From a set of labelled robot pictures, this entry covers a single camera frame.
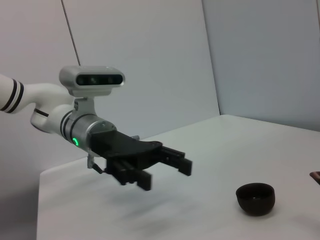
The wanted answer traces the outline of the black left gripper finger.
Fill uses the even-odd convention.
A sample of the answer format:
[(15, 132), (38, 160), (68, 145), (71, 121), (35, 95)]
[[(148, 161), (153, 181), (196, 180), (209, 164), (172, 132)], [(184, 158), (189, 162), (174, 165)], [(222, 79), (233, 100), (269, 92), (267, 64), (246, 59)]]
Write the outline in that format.
[(144, 170), (139, 170), (127, 161), (114, 161), (111, 175), (122, 186), (136, 183), (144, 191), (150, 191), (152, 188), (152, 175)]
[(180, 173), (191, 176), (193, 162), (185, 158), (185, 153), (162, 146), (159, 152), (160, 162), (177, 169)]

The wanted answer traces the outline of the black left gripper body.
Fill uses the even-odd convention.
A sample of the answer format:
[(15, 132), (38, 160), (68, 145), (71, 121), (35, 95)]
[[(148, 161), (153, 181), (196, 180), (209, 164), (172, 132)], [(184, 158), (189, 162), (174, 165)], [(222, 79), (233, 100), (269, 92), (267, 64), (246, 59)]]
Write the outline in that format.
[(125, 164), (130, 170), (142, 173), (157, 163), (153, 155), (162, 146), (159, 141), (141, 141), (117, 130), (93, 133), (89, 139), (93, 154), (111, 164)]

